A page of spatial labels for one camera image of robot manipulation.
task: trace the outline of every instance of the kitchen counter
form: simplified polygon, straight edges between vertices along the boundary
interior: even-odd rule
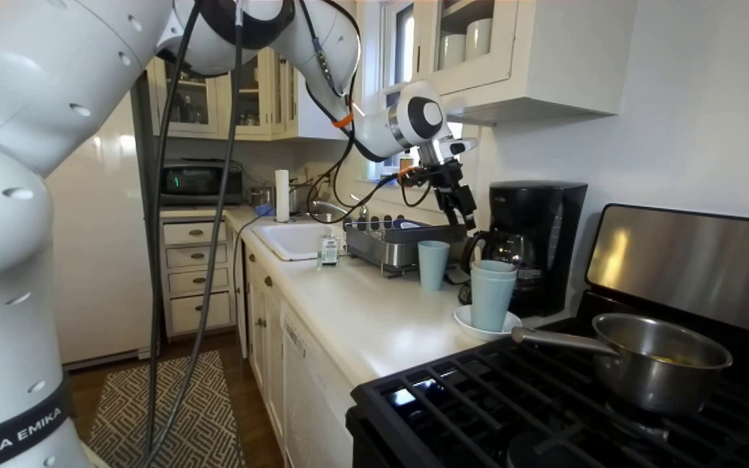
[[[253,210],[225,210],[232,229],[241,229],[253,218]],[[281,262],[253,226],[241,231],[245,246],[352,386],[479,346],[452,321],[454,286],[424,291],[415,275],[383,279],[376,268],[357,257],[340,257],[335,268],[317,268],[317,261]],[[536,329],[552,321],[558,316],[526,321],[526,325]]]

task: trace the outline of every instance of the coffee maker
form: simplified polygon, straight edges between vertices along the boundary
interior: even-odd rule
[[[509,312],[521,317],[552,316],[565,308],[569,261],[588,184],[578,182],[497,182],[489,187],[492,223],[476,231],[461,265],[476,257],[518,268]]]

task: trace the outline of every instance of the kitchen sink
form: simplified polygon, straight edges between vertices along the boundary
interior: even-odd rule
[[[255,231],[268,246],[268,249],[283,262],[315,261],[324,231],[330,231],[335,239],[343,239],[343,229],[339,223],[315,223],[315,222],[265,223],[257,226]]]

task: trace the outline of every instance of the saucepan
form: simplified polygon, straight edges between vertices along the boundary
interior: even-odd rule
[[[649,415],[698,415],[733,357],[721,343],[674,324],[609,312],[593,317],[597,339],[514,329],[514,343],[593,352],[595,377]]]

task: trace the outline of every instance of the wooden floor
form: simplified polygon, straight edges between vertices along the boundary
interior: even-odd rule
[[[245,448],[248,468],[281,468],[283,459],[278,454],[263,399],[257,392],[257,386],[253,381],[250,365],[238,357],[238,339],[236,333],[220,333],[209,337],[202,342],[202,352],[218,352],[225,386],[229,386],[229,402],[236,415],[238,441]],[[167,343],[163,359],[173,357],[189,357],[192,342],[183,343]],[[124,363],[124,365],[110,365],[98,369],[84,369],[71,373],[71,399],[72,399],[72,415],[81,441],[89,441],[92,422],[97,415],[98,392],[103,389],[103,381],[110,373],[140,366],[142,363]]]

